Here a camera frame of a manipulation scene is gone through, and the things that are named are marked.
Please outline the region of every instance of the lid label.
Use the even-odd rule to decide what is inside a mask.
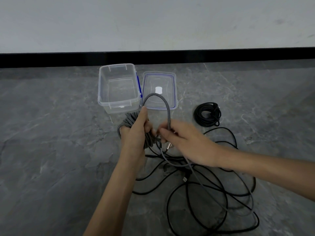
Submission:
[[[162,94],[162,87],[155,87],[155,93]]]

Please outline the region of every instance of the white wall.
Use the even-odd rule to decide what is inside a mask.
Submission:
[[[315,0],[0,0],[0,53],[315,46]]]

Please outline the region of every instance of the person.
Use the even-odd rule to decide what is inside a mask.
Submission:
[[[224,147],[209,140],[191,123],[171,119],[158,127],[162,142],[171,142],[191,161],[208,167],[241,171],[315,201],[315,163],[271,157]],[[131,128],[121,127],[122,149],[118,163],[84,235],[120,235],[138,171],[145,162],[145,132],[156,132],[142,107]]]

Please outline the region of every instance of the coiled gray cable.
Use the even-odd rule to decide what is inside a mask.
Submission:
[[[163,102],[165,103],[166,105],[166,109],[167,109],[167,130],[171,130],[171,114],[170,114],[170,109],[169,109],[169,105],[166,101],[166,99],[160,95],[160,94],[157,94],[157,93],[151,93],[149,94],[142,102],[142,105],[144,106],[145,102],[148,100],[149,97],[151,96],[158,96],[160,99],[163,100]],[[120,135],[120,127],[121,126],[126,126],[126,127],[129,127],[131,128],[133,123],[136,121],[138,115],[139,115],[139,112],[140,111],[137,111],[137,112],[133,112],[133,113],[126,113],[126,116],[127,118],[123,120],[123,122],[117,127],[117,132],[118,132],[118,135],[119,137],[121,138],[121,135]],[[155,143],[155,141],[159,141],[160,142],[160,151],[161,151],[161,155],[163,156],[164,160],[172,165],[172,166],[175,166],[175,167],[189,167],[193,173],[193,175],[195,176],[195,178],[197,179],[197,181],[199,182],[199,184],[201,185],[201,187],[207,192],[207,194],[225,211],[231,213],[231,214],[234,214],[234,215],[237,215],[237,216],[247,216],[247,215],[250,215],[252,214],[252,212],[254,211],[254,198],[253,198],[253,195],[251,193],[251,191],[248,189],[247,185],[245,184],[245,187],[246,189],[249,191],[250,193],[250,197],[252,199],[252,207],[251,207],[251,210],[249,211],[249,213],[247,214],[243,214],[243,215],[240,215],[240,214],[236,214],[234,212],[232,212],[231,210],[228,210],[225,206],[223,206],[220,202],[218,202],[213,196],[212,194],[210,194],[210,192],[206,189],[206,187],[201,183],[200,179],[197,177],[195,171],[193,170],[192,166],[191,166],[191,163],[189,162],[189,160],[185,157],[185,160],[187,161],[187,164],[185,165],[176,165],[176,164],[173,164],[171,163],[164,155],[163,153],[163,150],[162,150],[162,144],[161,144],[161,139],[159,138],[156,138],[154,137],[151,133],[146,133],[146,139],[145,139],[145,142],[144,142],[144,149],[147,148],[148,146],[153,146],[153,143]]]

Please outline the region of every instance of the gray marble floor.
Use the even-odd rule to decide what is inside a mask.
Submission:
[[[83,233],[117,162],[116,126],[124,117],[109,116],[98,105],[98,69],[0,69],[1,235]],[[240,149],[315,160],[315,60],[138,65],[136,70],[140,78],[149,70],[177,75],[179,107],[172,118],[193,122],[198,104],[216,102],[221,126],[235,133]],[[150,110],[149,117],[157,127],[166,112]],[[231,140],[224,131],[209,138]],[[149,159],[141,174],[157,162]],[[235,176],[214,171],[226,189],[244,192]],[[149,190],[166,174],[157,171],[135,190]],[[174,174],[151,194],[132,195],[123,234],[172,235],[166,200],[181,182],[181,173]],[[197,216],[215,223],[220,208],[198,186],[192,188]],[[181,235],[201,235],[184,193],[179,190],[171,201],[171,222]],[[261,180],[254,197],[261,224],[243,235],[315,235],[314,202]],[[253,223],[252,216],[228,216],[222,229]]]

